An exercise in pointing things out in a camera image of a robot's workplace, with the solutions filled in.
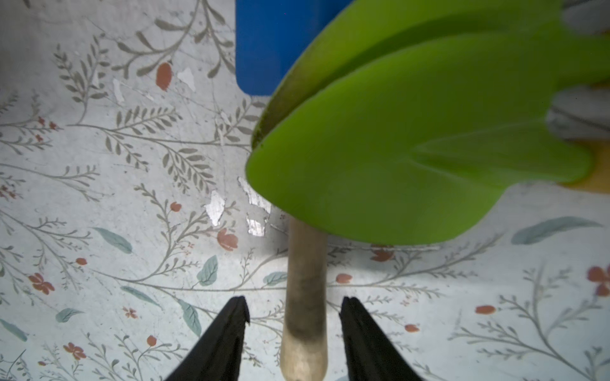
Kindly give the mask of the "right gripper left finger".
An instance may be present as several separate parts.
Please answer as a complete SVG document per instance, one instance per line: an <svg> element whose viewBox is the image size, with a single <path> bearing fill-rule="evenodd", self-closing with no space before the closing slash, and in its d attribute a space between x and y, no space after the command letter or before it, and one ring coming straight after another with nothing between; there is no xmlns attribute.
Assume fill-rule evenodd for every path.
<svg viewBox="0 0 610 381"><path fill-rule="evenodd" d="M231 298L167 381L235 381L239 377L249 308Z"/></svg>

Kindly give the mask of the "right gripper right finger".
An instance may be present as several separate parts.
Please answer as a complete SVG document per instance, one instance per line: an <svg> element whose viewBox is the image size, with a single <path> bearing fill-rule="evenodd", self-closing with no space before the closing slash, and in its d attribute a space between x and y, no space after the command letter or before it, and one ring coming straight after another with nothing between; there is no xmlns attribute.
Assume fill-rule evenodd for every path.
<svg viewBox="0 0 610 381"><path fill-rule="evenodd" d="M359 299L344 298L339 316L350 381L422 381Z"/></svg>

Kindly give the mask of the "blue shovel wooden handle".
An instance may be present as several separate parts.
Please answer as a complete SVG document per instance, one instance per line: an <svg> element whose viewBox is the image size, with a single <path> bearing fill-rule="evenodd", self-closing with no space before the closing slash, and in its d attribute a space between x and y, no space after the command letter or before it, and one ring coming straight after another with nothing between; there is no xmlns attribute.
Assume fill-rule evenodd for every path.
<svg viewBox="0 0 610 381"><path fill-rule="evenodd" d="M237 1L236 77L248 95L270 96L304 49L347 1ZM328 236L289 222L288 274L280 367L287 380L327 373Z"/></svg>

